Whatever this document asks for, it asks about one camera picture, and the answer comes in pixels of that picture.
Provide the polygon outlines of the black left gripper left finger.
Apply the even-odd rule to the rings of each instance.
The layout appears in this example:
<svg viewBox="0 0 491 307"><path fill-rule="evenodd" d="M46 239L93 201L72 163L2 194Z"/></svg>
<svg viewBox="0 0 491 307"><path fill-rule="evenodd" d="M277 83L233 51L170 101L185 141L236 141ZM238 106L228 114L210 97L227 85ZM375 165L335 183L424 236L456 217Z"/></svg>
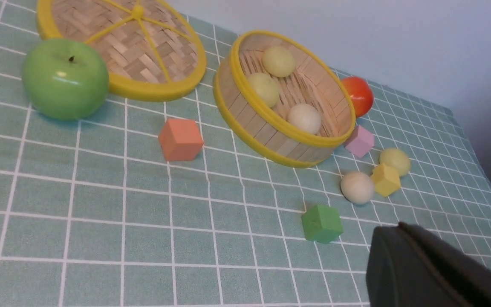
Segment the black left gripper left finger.
<svg viewBox="0 0 491 307"><path fill-rule="evenodd" d="M372 307L471 307L396 226L374 229L366 284Z"/></svg>

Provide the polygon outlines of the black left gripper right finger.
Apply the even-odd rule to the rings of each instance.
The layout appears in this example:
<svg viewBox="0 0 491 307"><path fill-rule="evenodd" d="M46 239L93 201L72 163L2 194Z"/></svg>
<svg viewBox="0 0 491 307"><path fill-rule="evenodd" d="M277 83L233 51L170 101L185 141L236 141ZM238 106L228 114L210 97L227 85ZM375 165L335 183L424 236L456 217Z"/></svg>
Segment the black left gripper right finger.
<svg viewBox="0 0 491 307"><path fill-rule="evenodd" d="M491 307L491 270L419 225L399 222L449 284L474 307Z"/></svg>

